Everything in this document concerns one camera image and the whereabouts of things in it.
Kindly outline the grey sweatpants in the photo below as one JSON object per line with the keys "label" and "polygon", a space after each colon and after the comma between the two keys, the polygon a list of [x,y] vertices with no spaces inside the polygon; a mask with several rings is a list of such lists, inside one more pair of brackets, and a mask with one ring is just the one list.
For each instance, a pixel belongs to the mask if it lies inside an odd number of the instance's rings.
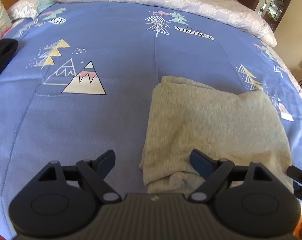
{"label": "grey sweatpants", "polygon": [[140,168],[148,193],[188,194],[201,178],[190,164],[197,149],[214,160],[261,162],[288,189],[291,153],[285,129],[260,90],[239,95],[182,77],[164,76],[152,92]]}

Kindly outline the blue patterned bed cover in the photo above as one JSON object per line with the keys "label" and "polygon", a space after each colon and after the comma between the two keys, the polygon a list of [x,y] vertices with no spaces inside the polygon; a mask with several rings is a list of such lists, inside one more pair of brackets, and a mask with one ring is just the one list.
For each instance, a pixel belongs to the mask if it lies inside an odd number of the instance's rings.
{"label": "blue patterned bed cover", "polygon": [[139,169],[152,91],[180,76],[241,94],[263,89],[302,169],[302,93],[258,38],[188,12],[136,3],[58,3],[8,32],[0,75],[0,235],[8,207],[49,161],[116,152],[119,193],[142,192]]}

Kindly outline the black folded garment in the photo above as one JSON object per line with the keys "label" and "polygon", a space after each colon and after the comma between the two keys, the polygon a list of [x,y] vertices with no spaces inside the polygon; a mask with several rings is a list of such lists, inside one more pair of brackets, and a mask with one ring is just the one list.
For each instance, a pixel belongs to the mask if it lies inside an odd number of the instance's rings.
{"label": "black folded garment", "polygon": [[18,48],[18,41],[11,38],[0,40],[0,74],[14,57]]}

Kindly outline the small floral pillow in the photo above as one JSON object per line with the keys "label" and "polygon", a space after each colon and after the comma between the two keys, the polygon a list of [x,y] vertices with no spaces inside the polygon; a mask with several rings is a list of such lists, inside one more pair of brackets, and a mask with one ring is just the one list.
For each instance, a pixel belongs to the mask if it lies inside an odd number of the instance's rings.
{"label": "small floral pillow", "polygon": [[20,18],[35,20],[42,11],[55,3],[55,0],[19,0],[7,10],[7,13],[11,20]]}

